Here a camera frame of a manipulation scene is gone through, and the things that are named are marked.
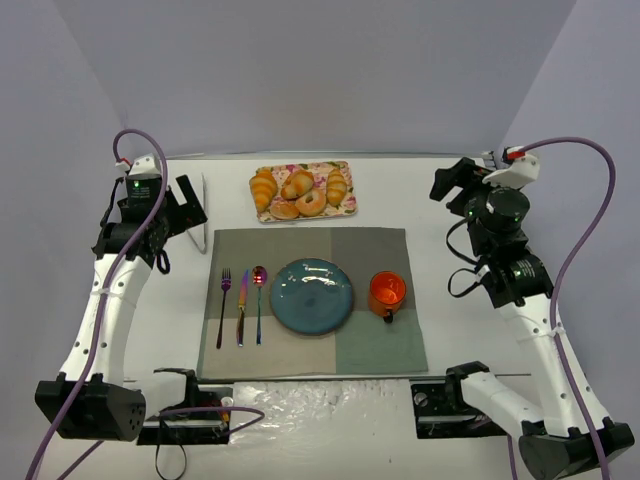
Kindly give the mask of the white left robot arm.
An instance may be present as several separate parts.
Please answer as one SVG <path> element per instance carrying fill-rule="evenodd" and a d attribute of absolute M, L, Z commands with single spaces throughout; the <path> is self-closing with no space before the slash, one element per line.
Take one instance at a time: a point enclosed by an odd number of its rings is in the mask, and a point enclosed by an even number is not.
<path fill-rule="evenodd" d="M 185 175 L 176 179 L 183 203 L 160 189 L 160 174 L 120 181 L 126 195 L 109 206 L 119 209 L 121 219 L 100 222 L 93 285 L 71 352 L 57 377 L 40 382 L 35 393 L 37 406 L 65 439 L 132 441 L 147 418 L 185 397 L 186 380 L 172 369 L 126 384 L 124 356 L 150 273 L 170 270 L 167 240 L 207 217 Z"/>

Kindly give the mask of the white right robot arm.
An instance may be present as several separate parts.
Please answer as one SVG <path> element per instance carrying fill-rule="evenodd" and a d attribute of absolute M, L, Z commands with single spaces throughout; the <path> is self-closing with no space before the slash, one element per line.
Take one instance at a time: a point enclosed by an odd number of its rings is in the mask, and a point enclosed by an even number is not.
<path fill-rule="evenodd" d="M 595 396 L 551 306 L 551 278 L 521 228 L 528 198 L 469 158 L 437 170 L 430 197 L 441 201 L 454 188 L 460 191 L 446 206 L 469 234 L 473 285 L 486 290 L 514 336 L 540 402 L 527 401 L 476 361 L 447 369 L 452 404 L 477 409 L 504 430 L 535 479 L 602 469 L 635 438 Z"/>

